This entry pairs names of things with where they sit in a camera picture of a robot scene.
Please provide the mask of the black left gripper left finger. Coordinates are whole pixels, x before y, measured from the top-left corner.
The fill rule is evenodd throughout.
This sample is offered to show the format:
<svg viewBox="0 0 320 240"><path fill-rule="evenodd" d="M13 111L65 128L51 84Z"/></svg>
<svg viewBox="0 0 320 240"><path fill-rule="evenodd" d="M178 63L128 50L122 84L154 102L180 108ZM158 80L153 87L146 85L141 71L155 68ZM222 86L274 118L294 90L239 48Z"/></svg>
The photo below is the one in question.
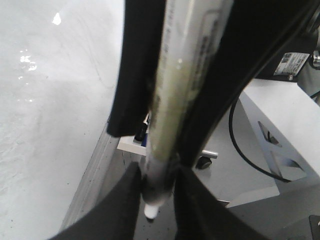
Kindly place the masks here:
<svg viewBox="0 0 320 240"><path fill-rule="evenodd" d="M153 97L166 1L126 0L117 87L106 132L135 135Z"/></svg>

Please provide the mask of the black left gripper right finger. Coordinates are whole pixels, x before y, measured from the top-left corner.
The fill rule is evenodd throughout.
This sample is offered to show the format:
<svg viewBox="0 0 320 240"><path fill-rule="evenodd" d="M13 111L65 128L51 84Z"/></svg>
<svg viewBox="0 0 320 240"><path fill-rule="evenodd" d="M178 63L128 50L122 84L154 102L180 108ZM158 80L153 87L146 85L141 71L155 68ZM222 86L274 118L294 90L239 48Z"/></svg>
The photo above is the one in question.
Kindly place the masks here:
<svg viewBox="0 0 320 240"><path fill-rule="evenodd" d="M183 126L178 154L192 167L246 85L308 24L317 0L236 0L219 49Z"/></svg>

